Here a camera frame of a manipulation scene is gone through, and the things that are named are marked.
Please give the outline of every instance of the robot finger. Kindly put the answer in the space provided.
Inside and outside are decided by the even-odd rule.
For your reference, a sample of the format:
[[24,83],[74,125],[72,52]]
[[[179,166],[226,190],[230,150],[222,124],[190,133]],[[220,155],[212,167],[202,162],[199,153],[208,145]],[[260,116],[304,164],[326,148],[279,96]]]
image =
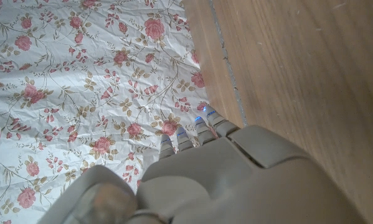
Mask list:
[[161,135],[161,149],[159,159],[164,159],[174,154],[174,148],[169,136],[166,134]]
[[178,149],[180,152],[193,147],[193,143],[189,139],[189,137],[187,137],[187,134],[184,128],[179,127],[176,129],[176,137],[178,140]]
[[212,134],[211,130],[205,124],[204,120],[201,117],[197,117],[195,119],[196,123],[196,131],[197,131],[197,138],[199,139],[200,145],[204,145],[207,142],[211,142],[215,140],[214,134]]
[[209,124],[214,128],[219,137],[228,136],[228,134],[239,130],[236,125],[223,118],[221,114],[216,112],[211,106],[205,106],[203,111],[207,114]]

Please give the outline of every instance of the gray plastic casing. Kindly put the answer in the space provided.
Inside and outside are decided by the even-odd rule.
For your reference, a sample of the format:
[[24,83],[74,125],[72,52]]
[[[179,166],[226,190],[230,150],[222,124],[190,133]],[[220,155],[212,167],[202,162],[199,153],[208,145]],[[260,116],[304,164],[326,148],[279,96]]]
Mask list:
[[[101,214],[105,219],[95,223],[365,223],[307,153],[258,126],[155,162],[144,173],[136,196],[110,170],[93,167],[40,223],[89,223],[77,218],[79,208],[105,213],[100,208],[107,205],[95,202],[105,201],[108,194],[102,193],[102,186],[107,184],[122,195],[110,202],[121,209],[108,210],[111,215]],[[80,205],[83,197],[90,198],[88,205]]]

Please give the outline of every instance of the floral paper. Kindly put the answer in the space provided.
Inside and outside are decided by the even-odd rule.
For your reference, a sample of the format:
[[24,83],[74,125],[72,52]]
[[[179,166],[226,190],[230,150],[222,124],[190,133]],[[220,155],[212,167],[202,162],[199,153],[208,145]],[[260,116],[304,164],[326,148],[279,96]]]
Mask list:
[[198,144],[206,104],[182,1],[0,0],[0,223],[97,164],[136,190],[160,135]]

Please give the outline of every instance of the robotic hand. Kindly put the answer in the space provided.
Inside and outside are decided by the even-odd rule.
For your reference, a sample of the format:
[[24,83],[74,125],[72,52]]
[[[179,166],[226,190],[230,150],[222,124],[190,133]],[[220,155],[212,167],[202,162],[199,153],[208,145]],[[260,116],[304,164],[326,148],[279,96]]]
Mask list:
[[364,223],[302,149],[258,126],[239,129],[210,106],[216,139],[196,118],[200,147],[176,131],[179,153],[161,137],[159,161],[134,195],[103,166],[79,177],[39,223]]

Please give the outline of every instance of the wood grain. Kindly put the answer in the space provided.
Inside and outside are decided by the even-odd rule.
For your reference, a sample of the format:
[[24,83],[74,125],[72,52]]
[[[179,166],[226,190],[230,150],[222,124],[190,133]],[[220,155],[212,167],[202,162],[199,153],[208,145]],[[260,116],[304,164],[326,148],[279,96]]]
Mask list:
[[248,123],[307,150],[373,223],[373,0],[213,3]]
[[195,42],[196,54],[201,65],[205,89],[213,106],[222,116],[243,127],[234,88],[230,82],[227,66],[222,53],[217,30],[212,18],[208,1],[184,1],[188,23],[193,27],[192,38]]

